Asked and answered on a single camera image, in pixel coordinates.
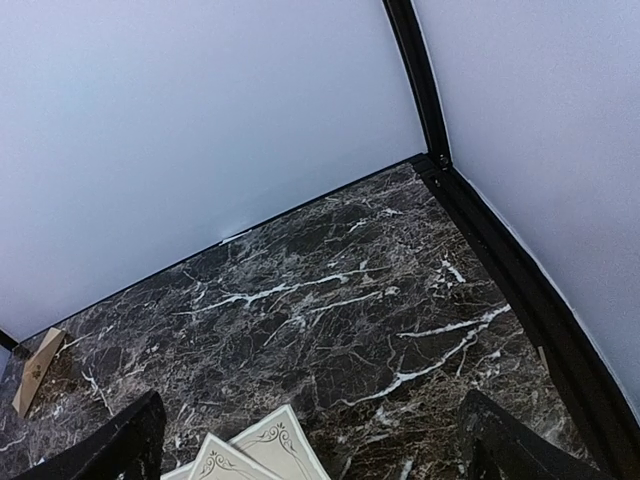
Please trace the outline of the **brown kraft envelope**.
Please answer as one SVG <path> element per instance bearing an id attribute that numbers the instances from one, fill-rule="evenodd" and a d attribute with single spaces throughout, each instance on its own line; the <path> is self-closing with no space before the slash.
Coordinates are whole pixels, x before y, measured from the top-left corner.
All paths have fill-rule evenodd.
<path id="1" fill-rule="evenodd" d="M 12 406 L 20 418 L 25 418 L 51 362 L 65 337 L 65 332 L 50 328 L 36 352 L 25 362 Z"/>

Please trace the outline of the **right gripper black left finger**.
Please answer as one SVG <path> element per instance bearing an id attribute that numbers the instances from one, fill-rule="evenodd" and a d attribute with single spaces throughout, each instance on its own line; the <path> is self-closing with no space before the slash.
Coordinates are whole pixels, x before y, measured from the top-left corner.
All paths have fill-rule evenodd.
<path id="1" fill-rule="evenodd" d="M 166 421 L 160 394 L 149 390 L 85 440 L 18 477 L 158 479 Z"/>

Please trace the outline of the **cream letter sheet ornate border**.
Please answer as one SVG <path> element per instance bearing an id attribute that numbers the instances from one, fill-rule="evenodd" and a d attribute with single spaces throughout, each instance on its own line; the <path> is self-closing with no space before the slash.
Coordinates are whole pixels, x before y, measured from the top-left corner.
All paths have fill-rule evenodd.
<path id="1" fill-rule="evenodd" d="M 278 476 L 208 433 L 193 462 L 162 475 L 161 479 L 278 479 Z"/>

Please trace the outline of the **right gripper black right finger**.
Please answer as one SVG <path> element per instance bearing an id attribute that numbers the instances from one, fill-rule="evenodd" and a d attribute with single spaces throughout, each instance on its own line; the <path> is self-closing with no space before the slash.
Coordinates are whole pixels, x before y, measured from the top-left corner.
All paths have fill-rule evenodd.
<path id="1" fill-rule="evenodd" d="M 609 479 L 555 447 L 478 390 L 458 410 L 458 435 L 469 479 Z"/>

